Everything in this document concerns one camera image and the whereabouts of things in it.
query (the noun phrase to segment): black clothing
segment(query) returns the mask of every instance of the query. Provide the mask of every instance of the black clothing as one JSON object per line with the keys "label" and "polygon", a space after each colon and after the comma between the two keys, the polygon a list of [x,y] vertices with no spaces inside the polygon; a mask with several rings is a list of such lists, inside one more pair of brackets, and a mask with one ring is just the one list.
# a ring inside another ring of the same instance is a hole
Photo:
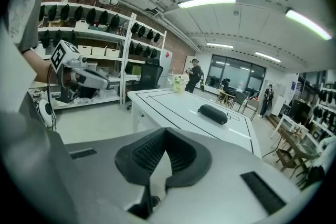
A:
{"label": "black clothing", "polygon": [[193,93],[194,89],[195,89],[195,85],[193,85],[192,83],[190,83],[190,81],[188,82],[188,84],[185,86],[185,91],[189,92],[189,93]]}
{"label": "black clothing", "polygon": [[189,82],[191,82],[191,84],[195,86],[201,79],[201,67],[194,66],[190,71],[192,71],[193,74],[189,73]]}

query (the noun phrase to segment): black pad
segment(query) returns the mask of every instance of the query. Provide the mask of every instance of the black pad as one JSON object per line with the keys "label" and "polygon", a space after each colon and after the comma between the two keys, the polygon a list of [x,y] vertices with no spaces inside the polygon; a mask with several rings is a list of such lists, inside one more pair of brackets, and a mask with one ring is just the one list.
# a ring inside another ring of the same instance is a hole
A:
{"label": "black pad", "polygon": [[216,109],[211,105],[208,105],[208,104],[201,105],[198,112],[207,116],[208,118],[212,119],[213,121],[221,125],[227,123],[226,114],[223,111]]}
{"label": "black pad", "polygon": [[122,147],[116,154],[115,164],[128,182],[149,186],[150,176],[165,151],[173,173],[166,180],[166,190],[194,185],[211,166],[211,153],[206,147],[171,128],[160,128]]}

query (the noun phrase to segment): person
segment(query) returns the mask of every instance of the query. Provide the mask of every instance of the person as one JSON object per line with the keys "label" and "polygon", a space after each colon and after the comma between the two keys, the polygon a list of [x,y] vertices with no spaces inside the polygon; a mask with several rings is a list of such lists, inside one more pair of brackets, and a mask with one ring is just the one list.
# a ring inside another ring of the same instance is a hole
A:
{"label": "person", "polygon": [[274,97],[273,86],[272,84],[270,84],[264,94],[264,100],[262,102],[261,112],[258,115],[259,118],[262,118],[264,116],[266,110],[270,110],[272,108],[273,97]]}
{"label": "person", "polygon": [[312,163],[307,174],[306,184],[302,189],[305,189],[311,184],[324,179],[335,158],[336,136],[331,136],[321,140],[319,149],[319,158]]}
{"label": "person", "polygon": [[195,86],[198,84],[198,82],[201,79],[201,67],[198,65],[198,60],[194,58],[191,63],[193,64],[193,68],[190,70],[186,70],[185,72],[189,75],[189,82],[185,86],[185,91],[193,93]]}
{"label": "person", "polygon": [[[31,48],[38,45],[38,18],[42,0],[10,0],[4,13],[3,21],[13,44],[36,72],[35,81],[47,83],[50,62],[43,60]],[[71,80],[70,72],[64,76],[64,84]],[[57,84],[57,76],[52,69],[50,83]],[[41,120],[36,105],[27,93],[20,113],[28,118]]]}

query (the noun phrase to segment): black device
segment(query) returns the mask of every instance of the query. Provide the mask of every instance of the black device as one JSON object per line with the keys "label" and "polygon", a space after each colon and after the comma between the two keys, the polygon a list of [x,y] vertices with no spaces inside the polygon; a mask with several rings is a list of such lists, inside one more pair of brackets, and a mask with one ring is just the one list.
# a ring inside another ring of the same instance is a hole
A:
{"label": "black device", "polygon": [[288,116],[297,123],[301,122],[304,124],[307,121],[309,111],[310,106],[306,103],[300,102],[299,100],[295,100],[292,102],[292,108]]}
{"label": "black device", "polygon": [[223,111],[216,109],[211,105],[208,104],[201,105],[198,112],[221,125],[227,123],[226,114]]}

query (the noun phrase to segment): wooden table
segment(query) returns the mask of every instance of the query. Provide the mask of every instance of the wooden table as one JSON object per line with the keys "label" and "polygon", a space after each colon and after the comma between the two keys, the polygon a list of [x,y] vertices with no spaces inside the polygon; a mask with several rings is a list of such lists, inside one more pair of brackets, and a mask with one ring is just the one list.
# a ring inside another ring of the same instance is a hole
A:
{"label": "wooden table", "polygon": [[218,94],[216,103],[219,101],[222,94],[224,95],[223,96],[223,101],[224,101],[223,105],[227,105],[227,100],[228,100],[229,97],[232,97],[232,98],[234,97],[233,95],[230,95],[230,94],[228,94],[227,92],[225,92],[221,89],[217,89],[217,90],[219,91],[219,94]]}

